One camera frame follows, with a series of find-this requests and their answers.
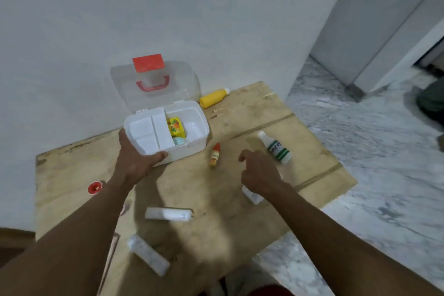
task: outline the green striped bottle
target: green striped bottle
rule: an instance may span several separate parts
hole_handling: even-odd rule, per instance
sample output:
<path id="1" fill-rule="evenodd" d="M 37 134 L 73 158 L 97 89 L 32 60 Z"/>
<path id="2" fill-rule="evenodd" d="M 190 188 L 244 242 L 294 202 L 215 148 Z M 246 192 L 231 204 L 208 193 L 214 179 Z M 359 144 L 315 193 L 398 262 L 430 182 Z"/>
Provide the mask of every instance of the green striped bottle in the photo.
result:
<path id="1" fill-rule="evenodd" d="M 278 161 L 282 164 L 287 164 L 289 162 L 292 157 L 291 152 L 283 147 L 279 141 L 267 136 L 263 131 L 259 131 L 258 137 L 265 144 L 267 150 L 275 156 Z"/>

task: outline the open first aid box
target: open first aid box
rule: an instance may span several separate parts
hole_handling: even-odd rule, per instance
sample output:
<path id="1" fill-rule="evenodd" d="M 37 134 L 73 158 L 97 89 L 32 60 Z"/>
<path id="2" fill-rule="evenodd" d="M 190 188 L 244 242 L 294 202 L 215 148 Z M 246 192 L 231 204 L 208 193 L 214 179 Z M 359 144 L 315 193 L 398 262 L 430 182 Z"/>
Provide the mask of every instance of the open first aid box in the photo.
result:
<path id="1" fill-rule="evenodd" d="M 133 113 L 124 122 L 126 135 L 142 155 L 167 151 L 160 164 L 202 151 L 210 133 L 207 119 L 197 104 L 197 76 L 184 62 L 163 62 L 160 54 L 133 59 L 134 66 L 111 69 L 120 96 Z M 175 145 L 167 119 L 178 117 L 185 130 L 184 143 Z"/>

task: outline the red round object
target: red round object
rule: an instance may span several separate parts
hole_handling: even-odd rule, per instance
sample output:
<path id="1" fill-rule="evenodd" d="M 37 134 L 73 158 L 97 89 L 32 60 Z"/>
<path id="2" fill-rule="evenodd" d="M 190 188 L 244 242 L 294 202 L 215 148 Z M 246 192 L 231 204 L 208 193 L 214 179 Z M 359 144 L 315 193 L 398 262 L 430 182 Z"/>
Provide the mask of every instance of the red round object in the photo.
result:
<path id="1" fill-rule="evenodd" d="M 88 187 L 88 193 L 89 194 L 97 194 L 102 189 L 102 183 L 100 181 L 95 181 L 94 183 L 91 183 Z"/>

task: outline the small orange bottle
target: small orange bottle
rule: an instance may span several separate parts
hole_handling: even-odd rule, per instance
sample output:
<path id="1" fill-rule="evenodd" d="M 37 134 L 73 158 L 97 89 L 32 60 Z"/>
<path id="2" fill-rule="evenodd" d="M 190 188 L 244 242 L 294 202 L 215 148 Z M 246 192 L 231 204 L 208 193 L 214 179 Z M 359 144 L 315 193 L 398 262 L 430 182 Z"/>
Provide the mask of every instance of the small orange bottle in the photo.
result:
<path id="1" fill-rule="evenodd" d="M 224 99 L 225 96 L 230 94 L 228 88 L 220 89 L 208 94 L 207 96 L 201 97 L 199 99 L 200 106 L 204 109 L 211 107 L 212 105 L 219 103 Z"/>
<path id="2" fill-rule="evenodd" d="M 213 152 L 211 153 L 211 160 L 208 163 L 210 167 L 216 167 L 216 165 L 218 164 L 220 150 L 221 145 L 217 143 L 213 148 Z"/>

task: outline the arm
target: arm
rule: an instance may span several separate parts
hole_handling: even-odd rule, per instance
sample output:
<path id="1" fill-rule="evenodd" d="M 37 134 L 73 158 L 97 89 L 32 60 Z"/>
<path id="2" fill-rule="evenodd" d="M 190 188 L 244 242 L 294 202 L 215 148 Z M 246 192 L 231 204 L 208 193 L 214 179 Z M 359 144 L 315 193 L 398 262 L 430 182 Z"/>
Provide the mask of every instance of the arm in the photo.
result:
<path id="1" fill-rule="evenodd" d="M 103 189 L 29 250 L 0 269 L 1 295 L 96 295 L 120 211 L 130 190 L 167 156 L 141 156 L 125 130 Z"/>
<path id="2" fill-rule="evenodd" d="M 336 295 L 444 295 L 304 200 L 262 152 L 244 150 L 244 160 L 242 183 L 274 206 Z"/>

